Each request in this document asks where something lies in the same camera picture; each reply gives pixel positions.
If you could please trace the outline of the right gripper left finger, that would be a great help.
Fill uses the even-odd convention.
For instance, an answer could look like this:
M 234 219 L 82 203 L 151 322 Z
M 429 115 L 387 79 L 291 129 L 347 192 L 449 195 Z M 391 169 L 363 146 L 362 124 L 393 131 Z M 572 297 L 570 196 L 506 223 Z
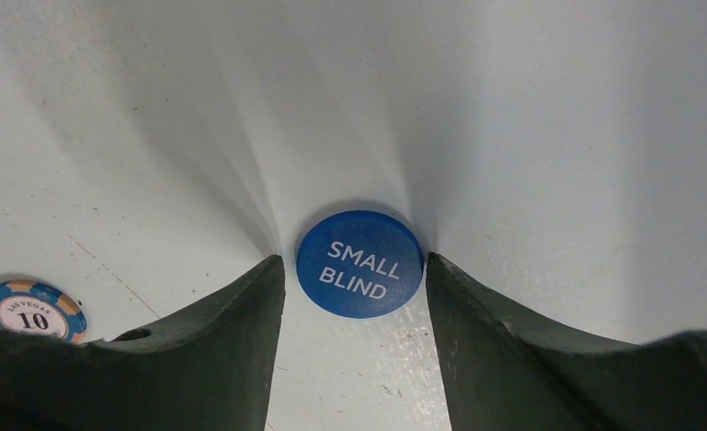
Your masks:
M 262 430 L 285 294 L 271 255 L 111 341 L 0 330 L 0 430 Z

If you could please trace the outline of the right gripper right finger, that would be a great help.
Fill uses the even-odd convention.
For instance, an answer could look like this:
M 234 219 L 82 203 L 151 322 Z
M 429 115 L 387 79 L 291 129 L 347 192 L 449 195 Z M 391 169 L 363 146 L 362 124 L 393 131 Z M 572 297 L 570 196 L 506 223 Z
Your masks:
M 707 430 L 707 330 L 633 345 L 550 319 L 429 255 L 455 430 Z

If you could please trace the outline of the blue round button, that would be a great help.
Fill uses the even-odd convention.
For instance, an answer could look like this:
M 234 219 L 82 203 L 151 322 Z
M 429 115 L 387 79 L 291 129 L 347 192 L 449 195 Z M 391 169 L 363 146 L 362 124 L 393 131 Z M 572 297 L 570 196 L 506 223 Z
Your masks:
M 358 320 L 402 308 L 418 291 L 424 267 L 420 243 L 405 224 L 366 210 L 323 219 L 296 253 L 307 297 L 326 312 Z

